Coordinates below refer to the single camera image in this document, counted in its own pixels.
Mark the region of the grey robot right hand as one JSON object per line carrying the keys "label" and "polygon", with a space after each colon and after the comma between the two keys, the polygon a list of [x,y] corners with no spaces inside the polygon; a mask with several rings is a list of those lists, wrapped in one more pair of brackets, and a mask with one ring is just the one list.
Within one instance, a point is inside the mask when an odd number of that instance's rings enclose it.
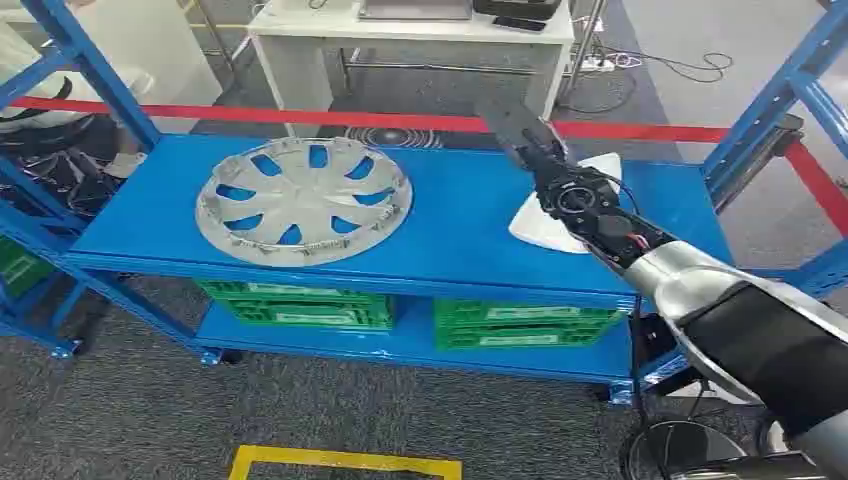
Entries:
{"label": "grey robot right hand", "polygon": [[545,183],[568,172],[567,148],[545,125],[541,129],[524,128],[521,137],[523,143],[516,147],[516,152],[537,182]]}

